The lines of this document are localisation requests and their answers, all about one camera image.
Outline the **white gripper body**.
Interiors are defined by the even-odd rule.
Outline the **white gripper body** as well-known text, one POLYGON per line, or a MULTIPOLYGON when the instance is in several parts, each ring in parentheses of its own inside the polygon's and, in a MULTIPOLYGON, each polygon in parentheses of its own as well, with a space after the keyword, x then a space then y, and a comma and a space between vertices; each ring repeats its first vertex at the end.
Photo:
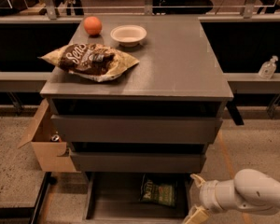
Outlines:
POLYGON ((212 213, 221 213, 223 208, 219 205, 216 197, 217 181, 206 181, 200 187, 199 199, 201 205, 212 213))

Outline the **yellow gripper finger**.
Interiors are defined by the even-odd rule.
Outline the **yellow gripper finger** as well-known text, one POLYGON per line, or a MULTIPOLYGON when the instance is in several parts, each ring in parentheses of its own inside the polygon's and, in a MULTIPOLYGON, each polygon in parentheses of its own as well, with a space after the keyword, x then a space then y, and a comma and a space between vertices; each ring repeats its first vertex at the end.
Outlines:
POLYGON ((199 175, 191 174, 190 177, 194 180, 194 183, 197 188, 201 188, 205 183, 205 180, 199 175))
POLYGON ((205 208, 194 205, 184 218, 183 224, 203 224, 208 218, 210 218, 210 215, 205 208))

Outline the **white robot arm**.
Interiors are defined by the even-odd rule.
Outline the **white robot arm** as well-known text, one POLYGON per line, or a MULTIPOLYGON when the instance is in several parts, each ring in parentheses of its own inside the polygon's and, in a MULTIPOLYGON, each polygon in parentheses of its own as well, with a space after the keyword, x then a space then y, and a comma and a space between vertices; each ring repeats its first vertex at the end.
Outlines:
POLYGON ((280 211, 280 182, 260 171, 243 169, 225 181, 190 177, 200 190, 201 204, 190 208, 183 224, 203 224, 212 214, 229 210, 262 216, 280 211))

